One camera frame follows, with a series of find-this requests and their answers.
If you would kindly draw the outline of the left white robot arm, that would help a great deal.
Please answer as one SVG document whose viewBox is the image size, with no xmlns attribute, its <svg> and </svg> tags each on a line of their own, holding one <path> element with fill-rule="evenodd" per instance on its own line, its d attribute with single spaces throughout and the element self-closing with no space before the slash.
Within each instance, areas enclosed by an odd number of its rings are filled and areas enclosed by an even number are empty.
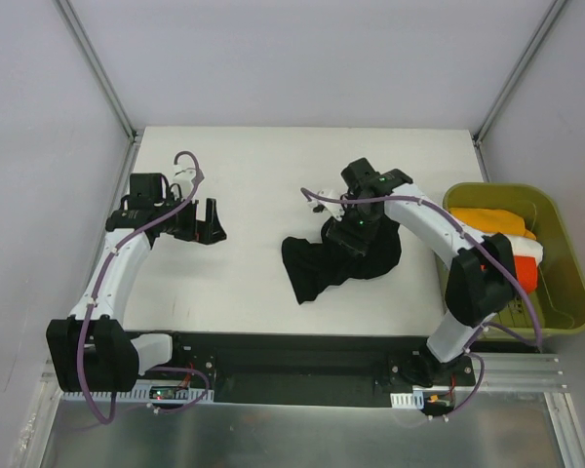
<svg viewBox="0 0 585 468">
<path fill-rule="evenodd" d="M 176 168 L 172 179 L 161 173 L 130 176 L 127 194 L 106 220 L 90 283 L 67 318 L 53 319 L 46 330 L 63 391 L 127 392 L 153 368 L 167 379 L 184 373 L 187 358 L 171 333 L 131 337 L 123 322 L 138 270 L 160 236 L 202 245 L 226 239 L 215 199 L 207 199 L 204 219 L 197 217 L 195 193 L 203 179 L 193 168 Z"/>
</svg>

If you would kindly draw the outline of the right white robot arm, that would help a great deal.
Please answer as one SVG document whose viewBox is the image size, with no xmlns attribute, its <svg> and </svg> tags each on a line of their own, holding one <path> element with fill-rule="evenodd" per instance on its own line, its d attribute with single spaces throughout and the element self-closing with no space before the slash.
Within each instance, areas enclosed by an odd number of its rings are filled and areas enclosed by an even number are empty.
<svg viewBox="0 0 585 468">
<path fill-rule="evenodd" d="M 486 235 L 435 204 L 404 172 L 376 171 L 359 159 L 341 173 L 347 190 L 322 190 L 317 202 L 331 214 L 328 237 L 354 256 L 366 256 L 378 223 L 403 225 L 448 268 L 447 312 L 419 351 L 399 365 L 402 380 L 429 388 L 450 378 L 480 326 L 516 295 L 508 238 Z"/>
</svg>

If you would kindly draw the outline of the black t shirt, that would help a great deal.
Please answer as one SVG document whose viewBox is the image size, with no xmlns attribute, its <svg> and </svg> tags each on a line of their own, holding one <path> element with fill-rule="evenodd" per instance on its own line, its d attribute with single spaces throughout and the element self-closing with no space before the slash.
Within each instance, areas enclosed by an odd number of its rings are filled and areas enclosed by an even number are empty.
<svg viewBox="0 0 585 468">
<path fill-rule="evenodd" d="M 389 273 L 401 259 L 400 224 L 385 217 L 366 255 L 352 255 L 327 237 L 329 225 L 321 228 L 320 243 L 287 237 L 281 254 L 292 290 L 299 304 L 314 301 L 331 286 L 349 279 L 372 280 Z"/>
</svg>

